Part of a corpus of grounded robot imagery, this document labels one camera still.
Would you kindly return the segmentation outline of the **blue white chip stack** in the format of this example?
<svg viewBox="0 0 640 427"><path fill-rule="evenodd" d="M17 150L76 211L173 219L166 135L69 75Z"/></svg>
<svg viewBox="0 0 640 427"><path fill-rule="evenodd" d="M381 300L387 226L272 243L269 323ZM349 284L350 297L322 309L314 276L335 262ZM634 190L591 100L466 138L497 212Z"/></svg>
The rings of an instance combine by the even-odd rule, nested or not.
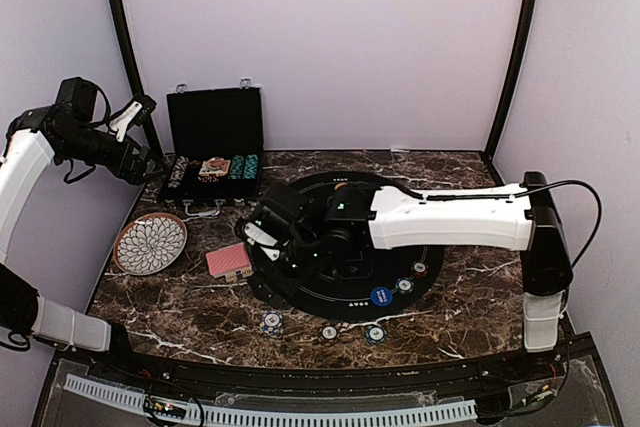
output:
<svg viewBox="0 0 640 427"><path fill-rule="evenodd" d="M259 324L259 330L265 336L281 338L284 334L283 316L275 311L265 313Z"/></svg>

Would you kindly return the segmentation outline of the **brown white chip stack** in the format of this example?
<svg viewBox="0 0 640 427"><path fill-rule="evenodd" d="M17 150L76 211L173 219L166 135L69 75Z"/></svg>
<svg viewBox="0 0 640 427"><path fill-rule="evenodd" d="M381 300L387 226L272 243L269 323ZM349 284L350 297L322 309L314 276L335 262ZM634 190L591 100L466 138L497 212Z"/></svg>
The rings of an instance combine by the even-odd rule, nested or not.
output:
<svg viewBox="0 0 640 427"><path fill-rule="evenodd" d="M320 339L324 343L336 343L339 338L339 331L333 325L325 325L320 329Z"/></svg>

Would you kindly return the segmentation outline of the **teal blue chip stack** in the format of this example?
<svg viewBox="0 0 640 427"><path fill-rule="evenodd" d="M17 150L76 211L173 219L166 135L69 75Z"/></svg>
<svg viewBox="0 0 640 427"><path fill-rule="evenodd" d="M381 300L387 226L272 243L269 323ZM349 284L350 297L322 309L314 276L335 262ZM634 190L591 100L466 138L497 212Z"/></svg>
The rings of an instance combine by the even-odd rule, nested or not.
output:
<svg viewBox="0 0 640 427"><path fill-rule="evenodd" d="M365 330L365 340L369 345L381 345L387 340L388 334L384 327L369 325Z"/></svg>

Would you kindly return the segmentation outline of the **red chip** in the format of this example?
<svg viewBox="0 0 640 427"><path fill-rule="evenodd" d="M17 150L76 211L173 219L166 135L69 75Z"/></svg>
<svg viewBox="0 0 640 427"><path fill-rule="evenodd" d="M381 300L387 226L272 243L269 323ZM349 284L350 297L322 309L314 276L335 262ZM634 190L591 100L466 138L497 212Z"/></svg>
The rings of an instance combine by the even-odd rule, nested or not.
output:
<svg viewBox="0 0 640 427"><path fill-rule="evenodd" d="M429 273L429 267L423 262L414 262L412 264L412 275L415 277L426 277Z"/></svg>

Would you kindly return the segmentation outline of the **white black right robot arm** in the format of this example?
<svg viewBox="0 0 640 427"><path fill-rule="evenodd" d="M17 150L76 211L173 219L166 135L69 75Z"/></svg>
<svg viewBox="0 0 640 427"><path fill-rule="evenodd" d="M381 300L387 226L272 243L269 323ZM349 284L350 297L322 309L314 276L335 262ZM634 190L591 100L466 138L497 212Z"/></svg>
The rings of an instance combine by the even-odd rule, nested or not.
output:
<svg viewBox="0 0 640 427"><path fill-rule="evenodd" d="M258 299L344 322L416 303L435 284L449 246L517 252L524 348L510 371L521 381L547 367L573 279L562 223L538 172L462 190L413 190L365 172L314 174L272 184L238 230Z"/></svg>

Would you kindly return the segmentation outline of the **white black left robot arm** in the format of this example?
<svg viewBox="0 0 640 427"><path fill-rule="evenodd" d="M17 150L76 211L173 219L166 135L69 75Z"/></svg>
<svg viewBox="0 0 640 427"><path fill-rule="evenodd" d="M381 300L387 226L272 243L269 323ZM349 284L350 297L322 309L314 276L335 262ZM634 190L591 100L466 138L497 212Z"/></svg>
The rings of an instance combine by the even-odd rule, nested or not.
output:
<svg viewBox="0 0 640 427"><path fill-rule="evenodd" d="M32 109L11 125L7 151L1 157L1 256L6 258L15 227L43 172L51 164L103 166L115 177L141 185L165 171L162 159L131 138L131 127L149 119L156 107L148 96L131 100L101 122L92 119L95 101L63 100ZM103 353L101 364L120 383L141 374L140 359L113 344L123 333L113 324L44 298L7 266L1 268L1 325L21 335L16 348L25 351L36 338L63 350Z"/></svg>

